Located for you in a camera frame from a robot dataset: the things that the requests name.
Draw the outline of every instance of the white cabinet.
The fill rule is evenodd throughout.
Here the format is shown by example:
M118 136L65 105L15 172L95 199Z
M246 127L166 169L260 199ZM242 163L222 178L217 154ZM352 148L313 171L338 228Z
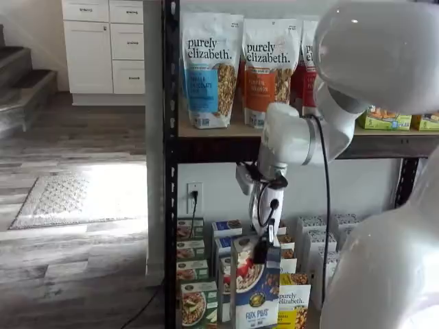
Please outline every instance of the white cabinet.
M143 24L143 2L110 1L111 23Z
M113 60L143 59L143 25L111 24Z
M108 22L108 0L62 0L65 21Z
M142 60L113 60L115 94L145 93L145 63Z
M108 23L64 22L71 93L112 93Z

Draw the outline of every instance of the flax plus cereal box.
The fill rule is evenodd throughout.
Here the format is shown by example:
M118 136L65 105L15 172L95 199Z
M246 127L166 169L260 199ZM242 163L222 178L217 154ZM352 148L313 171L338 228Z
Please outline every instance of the flax plus cereal box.
M264 264L254 264L257 236L232 244L230 318L233 328L270 328L277 324L281 248L277 238Z

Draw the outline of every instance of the baseboard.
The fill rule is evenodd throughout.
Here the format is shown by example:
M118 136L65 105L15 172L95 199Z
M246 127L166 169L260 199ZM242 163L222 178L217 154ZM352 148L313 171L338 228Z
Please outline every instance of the baseboard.
M72 94L74 106L144 106L145 95Z

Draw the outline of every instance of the power cord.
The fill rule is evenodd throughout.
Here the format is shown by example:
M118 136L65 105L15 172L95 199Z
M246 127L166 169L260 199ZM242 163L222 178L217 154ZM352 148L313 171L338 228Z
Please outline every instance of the power cord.
M158 292L160 291L161 287L163 286L163 283L165 282L165 279L163 279L162 283L160 283L160 286L157 287L157 290L155 290L154 294L151 296L150 300L148 300L148 303L131 319L129 319L122 327L121 329L127 328L132 322L134 322L140 315L146 310L146 308L152 303L154 298L157 296Z
M315 115L309 115L312 119L314 119L317 123L318 129L320 131L320 140L322 142L322 153L323 153L323 161L324 161L324 175L326 179L327 185L327 227L326 227L326 235L324 240L324 251L323 251L323 277L322 277L322 304L324 303L325 291L326 291L326 280L327 280L327 261L328 261L328 244L329 244L329 231L331 225L331 189L329 186L329 169L328 169L328 157L327 157L327 149L324 146L324 137L323 137L323 129L322 124L318 117Z
M197 204L198 204L198 191L192 191L191 195L195 204L193 205L191 232L189 233L189 237L187 238L188 240L192 237L192 233L193 233L193 221L195 219L195 212L197 211Z

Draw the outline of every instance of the electrical outlet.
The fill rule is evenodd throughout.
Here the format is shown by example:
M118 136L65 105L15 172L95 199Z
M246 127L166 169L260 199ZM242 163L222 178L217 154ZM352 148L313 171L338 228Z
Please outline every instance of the electrical outlet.
M195 216L201 216L203 213L203 183L188 183L187 185L187 214L193 214L193 208L195 207L195 200L192 197L192 192L198 191L197 208L195 210Z

